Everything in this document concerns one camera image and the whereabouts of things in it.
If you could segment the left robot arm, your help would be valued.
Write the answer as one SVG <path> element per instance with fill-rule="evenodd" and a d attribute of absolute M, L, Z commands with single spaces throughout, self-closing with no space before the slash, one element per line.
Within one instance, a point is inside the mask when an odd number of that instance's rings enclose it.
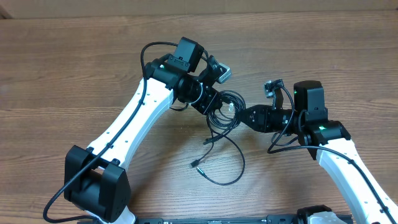
<path fill-rule="evenodd" d="M 64 197 L 87 212 L 89 223 L 134 223 L 127 170 L 153 124 L 175 101 L 207 115 L 221 106 L 214 83 L 231 70 L 197 42 L 182 37 L 172 54 L 142 63 L 143 78 L 110 127 L 86 148 L 73 146 L 65 158 Z"/>

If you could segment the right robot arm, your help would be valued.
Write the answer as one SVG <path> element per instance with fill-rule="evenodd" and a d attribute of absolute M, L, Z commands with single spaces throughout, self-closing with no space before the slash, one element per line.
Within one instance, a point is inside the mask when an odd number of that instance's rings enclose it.
<path fill-rule="evenodd" d="M 272 105 L 255 105 L 239 112 L 240 122 L 260 133 L 276 133 L 269 154 L 306 149 L 326 170 L 357 223 L 397 223 L 397 204 L 383 191 L 361 160 L 350 133 L 328 119 L 320 81 L 294 84 L 288 94 L 291 109 L 282 107 L 282 80 L 264 84 Z"/>

